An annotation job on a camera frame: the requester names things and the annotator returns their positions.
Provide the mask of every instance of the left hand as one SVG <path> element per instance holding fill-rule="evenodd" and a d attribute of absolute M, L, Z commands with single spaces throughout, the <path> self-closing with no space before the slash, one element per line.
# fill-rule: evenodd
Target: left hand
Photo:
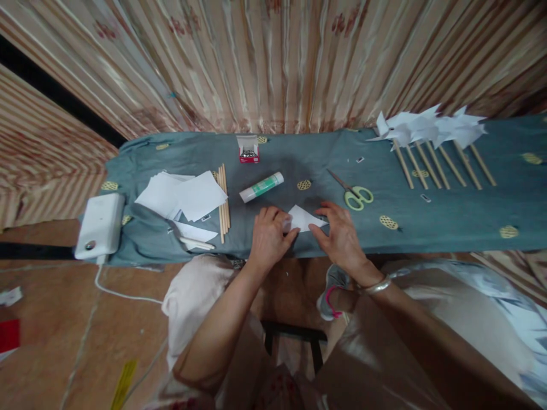
<path fill-rule="evenodd" d="M 281 260 L 294 242 L 300 228 L 283 236 L 283 225 L 291 216 L 276 207 L 262 208 L 255 216 L 251 256 L 248 263 L 268 273 Z"/>

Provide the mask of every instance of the black wall trim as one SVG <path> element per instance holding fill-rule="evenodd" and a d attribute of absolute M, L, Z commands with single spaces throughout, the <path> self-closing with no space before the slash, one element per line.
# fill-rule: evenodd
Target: black wall trim
<path fill-rule="evenodd" d="M 74 260 L 71 247 L 0 242 L 2 259 Z"/>
<path fill-rule="evenodd" d="M 99 117 L 91 108 L 76 98 L 2 35 L 0 35 L 0 64 L 14 72 L 50 100 L 56 102 L 66 112 L 86 124 L 116 148 L 127 142 L 109 123 Z"/>

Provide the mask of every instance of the silver bracelet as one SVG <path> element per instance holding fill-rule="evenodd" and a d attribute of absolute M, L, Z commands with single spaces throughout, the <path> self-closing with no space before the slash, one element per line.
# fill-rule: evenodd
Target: silver bracelet
<path fill-rule="evenodd" d="M 379 284 L 375 284 L 374 286 L 371 286 L 369 288 L 363 289 L 367 294 L 374 294 L 381 292 L 382 290 L 386 289 L 389 285 L 391 285 L 391 278 L 386 275 L 385 279 L 381 281 Z"/>

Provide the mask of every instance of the tiled floor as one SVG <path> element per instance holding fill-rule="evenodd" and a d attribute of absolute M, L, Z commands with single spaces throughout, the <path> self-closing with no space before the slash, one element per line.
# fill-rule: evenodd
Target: tiled floor
<path fill-rule="evenodd" d="M 70 246 L 76 243 L 78 229 L 76 220 L 42 223 L 10 229 L 0 241 Z M 372 259 L 381 262 L 382 257 Z M 339 337 L 343 323 L 323 321 L 315 308 L 329 265 L 327 258 L 281 261 L 252 311 L 262 319 L 322 329 L 329 342 Z M 101 283 L 161 300 L 181 267 L 167 265 L 161 273 L 105 268 Z M 157 304 L 99 291 L 93 283 L 96 273 L 97 266 L 77 261 L 0 260 L 0 290 L 21 286 L 24 294 L 11 307 L 21 320 L 22 348 L 0 363 L 0 410 L 107 409 L 127 361 L 138 360 L 133 381 L 142 377 L 166 338 L 167 319 Z M 287 358 L 292 370 L 313 375 L 307 344 L 279 340 L 275 346 L 277 358 Z M 145 404 L 166 372 L 162 353 L 125 408 Z"/>

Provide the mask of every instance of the white power bank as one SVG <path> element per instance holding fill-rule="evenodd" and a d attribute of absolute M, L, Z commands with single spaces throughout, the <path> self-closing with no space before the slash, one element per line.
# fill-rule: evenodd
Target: white power bank
<path fill-rule="evenodd" d="M 118 193 L 89 198 L 74 252 L 76 259 L 96 258 L 118 250 L 124 203 L 125 197 Z"/>

